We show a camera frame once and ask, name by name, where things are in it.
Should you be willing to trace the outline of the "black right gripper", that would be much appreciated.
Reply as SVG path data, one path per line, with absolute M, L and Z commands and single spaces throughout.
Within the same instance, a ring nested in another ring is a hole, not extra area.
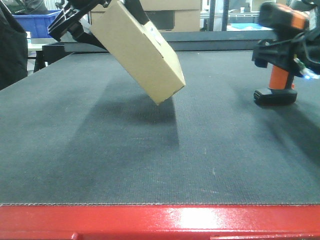
M 275 40 L 263 39 L 253 49 L 259 68 L 268 64 L 301 78 L 320 76 L 320 29 L 304 30 Z

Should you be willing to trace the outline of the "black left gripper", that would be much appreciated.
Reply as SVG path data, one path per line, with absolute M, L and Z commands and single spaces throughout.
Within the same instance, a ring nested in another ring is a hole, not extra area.
M 106 8 L 110 3 L 109 0 L 68 0 L 65 7 L 49 25 L 48 34 L 60 42 L 61 37 L 68 32 L 78 43 L 90 44 L 105 49 L 89 28 L 81 23 L 81 19 L 97 5 Z M 125 0 L 124 6 L 141 25 L 149 22 L 149 17 L 145 13 L 140 0 Z

